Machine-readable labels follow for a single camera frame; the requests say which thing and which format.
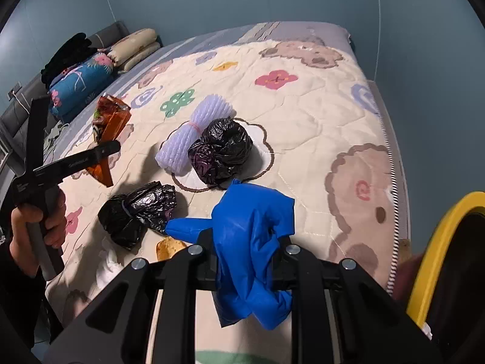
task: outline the finger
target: finger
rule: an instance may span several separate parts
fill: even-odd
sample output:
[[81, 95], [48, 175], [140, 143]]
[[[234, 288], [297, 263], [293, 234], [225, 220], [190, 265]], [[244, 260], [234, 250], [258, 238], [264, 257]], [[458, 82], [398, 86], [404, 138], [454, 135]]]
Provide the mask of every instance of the finger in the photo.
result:
[[38, 223], [42, 217], [42, 211], [38, 207], [22, 204], [12, 211], [12, 227], [25, 226], [25, 223]]
[[62, 220], [54, 228], [52, 228], [44, 237], [45, 244], [53, 245], [59, 240], [62, 240], [62, 242], [64, 242], [66, 225], [67, 225], [67, 220], [65, 217], [62, 217]]
[[62, 207], [65, 204], [65, 193], [59, 189], [59, 197], [57, 197], [57, 206]]
[[62, 238], [58, 239], [56, 242], [54, 242], [52, 244], [52, 247], [54, 249], [59, 249], [63, 245], [64, 241], [65, 241], [65, 235]]
[[52, 215], [45, 220], [45, 228], [50, 230], [62, 222], [65, 216], [66, 204], [58, 206]]

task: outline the pink rubber band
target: pink rubber band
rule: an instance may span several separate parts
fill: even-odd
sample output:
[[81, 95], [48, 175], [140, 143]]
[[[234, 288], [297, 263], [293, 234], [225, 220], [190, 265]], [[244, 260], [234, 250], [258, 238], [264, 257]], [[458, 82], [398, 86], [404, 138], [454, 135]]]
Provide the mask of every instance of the pink rubber band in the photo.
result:
[[196, 129], [197, 134], [202, 135], [202, 130], [198, 125], [196, 125], [194, 122], [187, 122], [189, 126], [192, 126], [194, 129]]

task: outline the blue flower print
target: blue flower print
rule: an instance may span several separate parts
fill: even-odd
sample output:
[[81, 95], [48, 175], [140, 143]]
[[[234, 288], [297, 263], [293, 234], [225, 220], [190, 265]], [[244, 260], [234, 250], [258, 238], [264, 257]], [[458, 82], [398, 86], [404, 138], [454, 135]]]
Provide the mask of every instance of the blue flower print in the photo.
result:
[[149, 89], [146, 89], [143, 93], [138, 94], [132, 101], [132, 108], [137, 109], [148, 104], [153, 96], [157, 94], [162, 88], [163, 86], [160, 86], [159, 89], [151, 87]]
[[205, 63], [205, 62], [209, 61], [210, 59], [213, 59], [215, 55], [217, 55], [217, 52], [215, 50], [212, 50], [210, 52], [205, 53], [202, 56], [199, 56], [196, 59], [196, 65]]
[[355, 84], [352, 86], [353, 99], [365, 110], [377, 115], [379, 113], [374, 96], [366, 86]]

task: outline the beige pillow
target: beige pillow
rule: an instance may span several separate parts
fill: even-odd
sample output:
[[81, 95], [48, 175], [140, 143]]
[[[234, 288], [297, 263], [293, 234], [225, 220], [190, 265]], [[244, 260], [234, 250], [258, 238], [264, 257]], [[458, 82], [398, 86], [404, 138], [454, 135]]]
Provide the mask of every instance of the beige pillow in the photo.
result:
[[131, 70], [135, 65], [141, 62], [143, 59], [146, 59], [150, 56], [153, 52], [160, 49], [160, 44], [158, 42], [152, 42], [150, 45], [145, 46], [140, 52], [135, 53], [132, 57], [126, 60], [119, 66], [118, 72], [123, 74]]
[[142, 29], [119, 40], [111, 47], [108, 57], [113, 60], [115, 67], [120, 66], [135, 53], [150, 45], [157, 39], [154, 29]]

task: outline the yellow ring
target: yellow ring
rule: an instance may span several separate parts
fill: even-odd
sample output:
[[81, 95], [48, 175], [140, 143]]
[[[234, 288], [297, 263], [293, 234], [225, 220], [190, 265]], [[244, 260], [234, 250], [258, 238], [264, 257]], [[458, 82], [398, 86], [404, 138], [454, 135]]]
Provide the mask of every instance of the yellow ring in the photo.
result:
[[474, 213], [485, 215], [484, 192], [469, 193], [451, 207], [445, 213], [431, 238], [407, 305], [407, 314], [420, 328], [423, 328], [428, 316], [441, 266], [453, 235], [462, 219], [466, 215]]

